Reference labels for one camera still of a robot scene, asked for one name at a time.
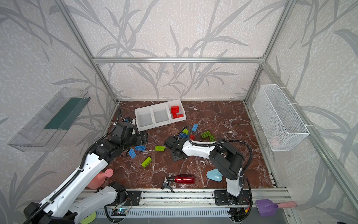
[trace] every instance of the green lego brick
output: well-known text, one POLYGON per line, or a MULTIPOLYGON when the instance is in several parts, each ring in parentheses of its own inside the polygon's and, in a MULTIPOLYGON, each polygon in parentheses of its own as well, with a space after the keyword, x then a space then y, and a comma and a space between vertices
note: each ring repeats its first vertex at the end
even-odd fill
POLYGON ((156 150, 156 151, 162 151, 162 152, 164 152, 164 149, 165 149, 165 146, 156 146, 156 147, 155 147, 155 150, 156 150))
POLYGON ((211 134, 209 138, 210 138, 210 142, 215 142, 215 136, 213 134, 211 134))
POLYGON ((188 131, 188 129, 184 129, 183 131, 182 131, 184 134, 188 134, 189 133, 189 131, 188 131))
POLYGON ((150 157, 146 158, 144 162, 142 162, 142 166, 145 168, 147 167, 150 162, 152 161, 152 159, 150 157))
POLYGON ((202 138, 206 138, 206 137, 209 137, 209 136, 210 136, 209 131, 202 133, 202 138))

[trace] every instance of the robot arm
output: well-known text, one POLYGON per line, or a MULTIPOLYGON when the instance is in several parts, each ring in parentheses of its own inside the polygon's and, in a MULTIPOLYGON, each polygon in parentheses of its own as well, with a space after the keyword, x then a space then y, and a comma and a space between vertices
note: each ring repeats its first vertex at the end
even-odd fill
POLYGON ((101 138, 85 153, 79 166, 55 191, 39 204, 30 203, 24 210, 24 224, 77 224, 94 211, 113 202, 122 204, 127 200, 126 188, 118 183, 105 187, 98 193, 75 202, 75 199, 90 181, 124 149, 147 143, 148 134, 138 132, 129 122, 116 124, 110 140, 101 138))
POLYGON ((187 158, 189 156, 199 156, 210 159, 218 171, 226 178, 227 193, 231 203, 238 204, 240 192, 242 190, 242 165, 243 155, 230 143, 223 143, 216 146, 212 144, 203 144, 203 142, 190 142, 186 138, 176 139, 173 136, 168 137, 164 144, 172 152, 173 158, 187 158))

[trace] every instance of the blue toy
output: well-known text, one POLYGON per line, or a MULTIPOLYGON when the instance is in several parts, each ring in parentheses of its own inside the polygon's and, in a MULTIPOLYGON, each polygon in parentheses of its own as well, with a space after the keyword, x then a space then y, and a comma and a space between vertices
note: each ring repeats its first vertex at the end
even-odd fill
POLYGON ((180 137, 180 138, 188 138, 188 135, 187 135, 187 134, 184 134, 184 133, 180 133, 179 137, 180 137))
POLYGON ((220 182, 222 180, 222 174, 218 171, 218 169, 210 170, 206 173, 206 177, 210 180, 215 180, 220 182))
POLYGON ((129 150, 128 153, 132 157, 132 159, 137 156, 132 148, 131 148, 131 150, 129 150))
POLYGON ((199 125, 197 124, 194 124, 193 125, 193 128, 192 128, 192 132, 196 132, 197 131, 197 128, 198 128, 199 125))
POLYGON ((145 151, 145 146, 136 146, 134 149, 144 152, 145 151))

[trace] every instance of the purple dustpan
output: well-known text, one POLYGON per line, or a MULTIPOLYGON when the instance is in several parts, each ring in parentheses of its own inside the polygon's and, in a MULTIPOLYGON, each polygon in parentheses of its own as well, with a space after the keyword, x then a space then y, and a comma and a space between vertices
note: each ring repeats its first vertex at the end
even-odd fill
POLYGON ((257 200, 256 206, 258 212, 260 213, 260 216, 265 217, 265 216, 274 216, 278 208, 296 207, 296 203, 294 201, 290 201, 290 202, 275 204, 271 200, 263 199, 263 200, 257 200))

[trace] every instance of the black mounting plate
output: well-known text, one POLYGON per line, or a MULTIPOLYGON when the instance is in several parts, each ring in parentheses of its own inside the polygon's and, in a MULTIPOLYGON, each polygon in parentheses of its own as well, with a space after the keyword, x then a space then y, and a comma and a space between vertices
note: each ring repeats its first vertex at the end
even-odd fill
MULTIPOLYGON (((248 205, 248 201, 246 201, 244 198, 246 198, 247 200, 250 200, 250 191, 249 190, 242 190, 241 194, 239 195, 239 197, 241 198, 241 202, 239 203, 239 205, 248 205)), ((226 190, 216 190, 214 191, 214 198, 215 198, 215 204, 216 205, 232 205, 229 202, 229 198, 226 196, 226 190)))
MULTIPOLYGON (((128 193, 128 197, 132 200, 132 206, 138 206, 139 205, 139 200, 140 200, 140 195, 142 194, 141 191, 126 191, 128 193)), ((126 200, 126 202, 122 205, 122 206, 130 206, 131 205, 131 200, 126 200)), ((111 203, 107 206, 116 206, 115 203, 111 203)))

